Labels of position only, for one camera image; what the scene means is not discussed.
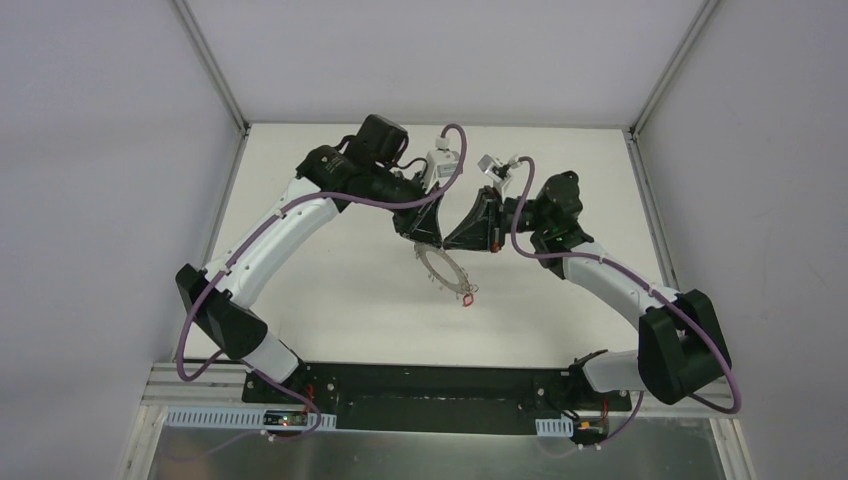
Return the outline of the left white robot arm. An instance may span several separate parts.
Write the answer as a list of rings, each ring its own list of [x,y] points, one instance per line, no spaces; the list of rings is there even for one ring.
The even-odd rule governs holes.
[[[350,204],[408,220],[438,202],[450,182],[425,185],[396,169],[408,141],[403,127],[367,116],[358,132],[338,145],[311,150],[283,194],[239,243],[200,269],[179,270],[176,281],[187,306],[176,355],[181,380],[194,381],[204,371],[185,369],[187,336],[197,325],[221,354],[264,373],[266,389],[279,403],[293,404],[303,396],[305,378],[296,371],[301,359],[251,307],[293,253]]]

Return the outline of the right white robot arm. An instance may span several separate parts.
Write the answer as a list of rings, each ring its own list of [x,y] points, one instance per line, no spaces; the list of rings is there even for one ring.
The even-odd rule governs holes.
[[[495,253],[527,233],[533,247],[529,258],[592,293],[634,326],[636,349],[602,350],[574,361],[570,369],[576,376],[567,393],[576,407],[593,409],[608,392],[619,390],[648,392],[667,405],[696,398],[732,365],[711,300],[699,290],[654,286],[610,256],[580,226],[579,194],[572,171],[550,177],[533,199],[504,197],[483,187],[442,246]]]

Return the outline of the metal key ring disc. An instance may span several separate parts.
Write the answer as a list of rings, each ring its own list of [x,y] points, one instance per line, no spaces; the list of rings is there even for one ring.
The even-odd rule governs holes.
[[[445,250],[415,243],[413,251],[415,259],[427,271],[428,278],[441,289],[452,292],[458,298],[477,293],[478,287],[471,282],[467,271]]]

